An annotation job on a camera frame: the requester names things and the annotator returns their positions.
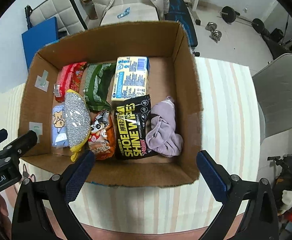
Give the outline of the silver yellow scrub sponge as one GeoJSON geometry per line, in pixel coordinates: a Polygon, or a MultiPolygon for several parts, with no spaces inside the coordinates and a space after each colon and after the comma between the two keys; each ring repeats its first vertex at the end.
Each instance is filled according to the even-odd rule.
{"type": "Polygon", "coordinates": [[[90,135],[90,112],[84,98],[76,91],[68,89],[64,98],[67,139],[72,153],[70,159],[75,162],[90,135]]]}

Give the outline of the orange snack bag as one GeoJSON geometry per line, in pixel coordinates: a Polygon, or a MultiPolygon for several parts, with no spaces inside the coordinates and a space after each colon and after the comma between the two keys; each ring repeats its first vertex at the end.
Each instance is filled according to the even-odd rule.
{"type": "Polygon", "coordinates": [[[89,149],[96,160],[105,160],[115,153],[115,131],[109,110],[100,111],[90,124],[89,149]]]}

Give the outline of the chrome dumbbell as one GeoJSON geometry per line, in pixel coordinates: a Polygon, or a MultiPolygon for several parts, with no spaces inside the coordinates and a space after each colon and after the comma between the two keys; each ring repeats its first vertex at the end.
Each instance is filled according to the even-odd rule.
{"type": "Polygon", "coordinates": [[[214,22],[208,22],[205,29],[210,32],[209,37],[216,43],[218,43],[222,37],[222,33],[217,29],[217,24],[214,22]]]}

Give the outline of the printed cardboard box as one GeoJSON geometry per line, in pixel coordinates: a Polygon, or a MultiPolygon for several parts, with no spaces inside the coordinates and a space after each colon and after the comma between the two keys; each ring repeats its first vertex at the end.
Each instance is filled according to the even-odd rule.
{"type": "Polygon", "coordinates": [[[191,184],[199,177],[196,155],[201,149],[203,110],[195,59],[183,26],[172,21],[125,22],[104,25],[62,38],[38,51],[25,85],[19,134],[30,123],[41,124],[39,143],[23,160],[51,173],[62,173],[70,165],[70,150],[57,153],[51,144],[53,88],[35,86],[38,76],[48,72],[53,84],[58,72],[75,62],[102,63],[120,56],[147,56],[150,59],[149,92],[152,104],[171,96],[176,106],[177,133],[183,137],[182,153],[173,159],[154,156],[130,161],[97,161],[87,181],[106,186],[171,187],[191,184]]]}

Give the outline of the beige seat cushion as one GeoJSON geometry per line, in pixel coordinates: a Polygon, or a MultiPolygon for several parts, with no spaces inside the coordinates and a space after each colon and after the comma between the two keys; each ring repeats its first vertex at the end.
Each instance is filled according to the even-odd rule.
{"type": "Polygon", "coordinates": [[[112,6],[103,16],[100,25],[158,20],[157,10],[154,6],[144,3],[131,3],[112,6]]]}

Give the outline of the red snack bag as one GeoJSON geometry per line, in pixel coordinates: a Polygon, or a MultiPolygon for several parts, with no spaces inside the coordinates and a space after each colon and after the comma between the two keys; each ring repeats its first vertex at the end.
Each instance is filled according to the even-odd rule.
{"type": "Polygon", "coordinates": [[[64,102],[68,89],[79,91],[83,72],[87,62],[72,63],[64,66],[58,73],[57,81],[54,84],[54,96],[57,102],[64,102]]]}

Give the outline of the black shoe wipes pack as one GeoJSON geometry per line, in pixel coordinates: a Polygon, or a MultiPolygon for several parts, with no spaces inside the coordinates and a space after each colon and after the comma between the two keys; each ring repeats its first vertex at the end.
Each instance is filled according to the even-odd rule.
{"type": "Polygon", "coordinates": [[[146,142],[150,113],[149,94],[127,99],[114,109],[117,160],[137,160],[157,155],[146,142]]]}

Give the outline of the blue panel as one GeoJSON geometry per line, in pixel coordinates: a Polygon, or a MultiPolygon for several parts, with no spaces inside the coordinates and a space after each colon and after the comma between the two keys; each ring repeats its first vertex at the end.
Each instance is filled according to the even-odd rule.
{"type": "Polygon", "coordinates": [[[39,23],[24,32],[21,37],[27,69],[30,69],[36,52],[58,40],[57,18],[52,17],[39,23]]]}

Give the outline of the blue weight bench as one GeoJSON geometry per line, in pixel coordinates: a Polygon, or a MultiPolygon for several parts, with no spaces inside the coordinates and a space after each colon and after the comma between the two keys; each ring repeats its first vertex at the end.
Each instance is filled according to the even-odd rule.
{"type": "Polygon", "coordinates": [[[165,19],[182,24],[183,29],[187,33],[188,43],[193,51],[193,54],[196,57],[199,57],[200,53],[195,51],[195,48],[198,46],[197,35],[192,18],[184,0],[169,0],[169,10],[168,13],[165,14],[165,19]]]}

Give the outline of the grey chair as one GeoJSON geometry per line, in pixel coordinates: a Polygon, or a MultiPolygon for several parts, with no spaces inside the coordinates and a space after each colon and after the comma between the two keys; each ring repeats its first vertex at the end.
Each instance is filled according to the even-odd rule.
{"type": "Polygon", "coordinates": [[[253,76],[260,116],[260,142],[292,129],[292,54],[271,61],[253,76]]]}

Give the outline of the green snack bag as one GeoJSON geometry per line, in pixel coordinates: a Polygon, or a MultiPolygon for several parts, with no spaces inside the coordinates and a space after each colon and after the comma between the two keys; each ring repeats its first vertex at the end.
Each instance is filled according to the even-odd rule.
{"type": "Polygon", "coordinates": [[[86,70],[83,97],[90,111],[110,110],[111,105],[107,102],[107,94],[116,63],[89,63],[86,70]]]}

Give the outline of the lilac cloth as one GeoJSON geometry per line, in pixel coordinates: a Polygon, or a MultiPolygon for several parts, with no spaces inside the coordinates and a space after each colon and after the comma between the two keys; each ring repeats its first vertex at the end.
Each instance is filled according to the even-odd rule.
{"type": "Polygon", "coordinates": [[[152,107],[150,126],[146,135],[149,149],[168,158],[181,154],[183,138],[176,133],[175,104],[171,96],[152,107]]]}

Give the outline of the barbell on floor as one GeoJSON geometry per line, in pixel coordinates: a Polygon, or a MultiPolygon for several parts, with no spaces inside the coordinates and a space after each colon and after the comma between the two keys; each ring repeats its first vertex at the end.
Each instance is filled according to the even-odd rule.
{"type": "Polygon", "coordinates": [[[248,20],[240,15],[239,12],[235,11],[232,7],[224,6],[220,11],[221,18],[228,24],[232,24],[236,20],[241,20],[251,24],[255,32],[263,35],[269,36],[270,32],[265,28],[264,22],[259,18],[254,18],[253,20],[248,20]]]}

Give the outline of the light blue tissue pack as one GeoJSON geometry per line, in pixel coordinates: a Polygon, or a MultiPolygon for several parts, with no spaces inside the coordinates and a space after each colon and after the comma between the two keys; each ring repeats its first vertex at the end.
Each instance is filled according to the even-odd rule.
{"type": "Polygon", "coordinates": [[[64,114],[64,104],[56,105],[52,110],[52,146],[64,148],[69,146],[67,138],[67,126],[64,114]]]}

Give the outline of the white padded chair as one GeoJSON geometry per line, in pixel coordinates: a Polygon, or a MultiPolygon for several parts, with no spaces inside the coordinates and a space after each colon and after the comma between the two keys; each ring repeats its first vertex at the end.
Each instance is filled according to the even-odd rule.
{"type": "Polygon", "coordinates": [[[30,8],[30,23],[36,26],[55,17],[58,31],[73,35],[88,29],[75,0],[45,0],[34,9],[30,8]]]}

